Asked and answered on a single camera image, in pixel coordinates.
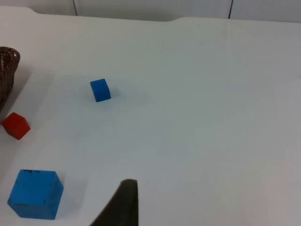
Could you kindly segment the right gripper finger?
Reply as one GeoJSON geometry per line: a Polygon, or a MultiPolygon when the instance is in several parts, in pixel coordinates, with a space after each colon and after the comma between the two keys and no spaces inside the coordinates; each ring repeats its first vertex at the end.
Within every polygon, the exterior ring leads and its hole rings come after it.
{"type": "Polygon", "coordinates": [[[93,226],[138,226],[139,199],[138,182],[125,179],[102,212],[92,222],[93,226]]]}

